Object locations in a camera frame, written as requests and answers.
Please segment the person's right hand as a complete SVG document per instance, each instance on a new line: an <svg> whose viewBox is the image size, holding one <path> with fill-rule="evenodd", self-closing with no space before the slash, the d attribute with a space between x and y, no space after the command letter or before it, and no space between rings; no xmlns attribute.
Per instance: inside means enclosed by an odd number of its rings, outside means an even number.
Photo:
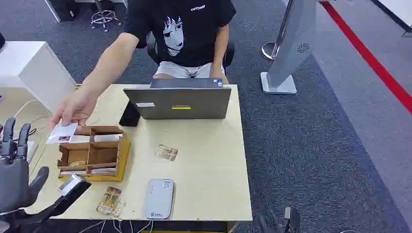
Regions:
<svg viewBox="0 0 412 233"><path fill-rule="evenodd" d="M78 123L75 134L85 134L88 131L86 121L92 115L98 96L84 90L76 90L60 102L50 118L49 128L52 131L56 125L67 126Z"/></svg>

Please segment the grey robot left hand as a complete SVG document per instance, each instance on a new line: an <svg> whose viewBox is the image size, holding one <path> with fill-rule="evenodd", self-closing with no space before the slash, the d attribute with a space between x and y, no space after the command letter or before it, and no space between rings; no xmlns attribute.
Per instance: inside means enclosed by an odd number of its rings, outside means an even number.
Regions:
<svg viewBox="0 0 412 233"><path fill-rule="evenodd" d="M8 213L33 205L44 186L49 168L42 167L32 182L29 182L29 164L27 161L28 136L30 123L20 129L18 141L14 141L16 119L10 117L0 132L0 212Z"/></svg>

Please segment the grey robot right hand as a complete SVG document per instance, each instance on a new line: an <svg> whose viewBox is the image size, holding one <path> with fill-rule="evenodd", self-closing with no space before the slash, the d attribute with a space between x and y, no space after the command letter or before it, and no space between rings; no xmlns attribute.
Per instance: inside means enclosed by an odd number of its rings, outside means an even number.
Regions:
<svg viewBox="0 0 412 233"><path fill-rule="evenodd" d="M300 233L301 232L301 215L294 207L288 206L284 211L286 225L283 226L275 216L274 210L269 210L269 219L273 225L268 224L266 216L259 216L258 223L263 233Z"/></svg>

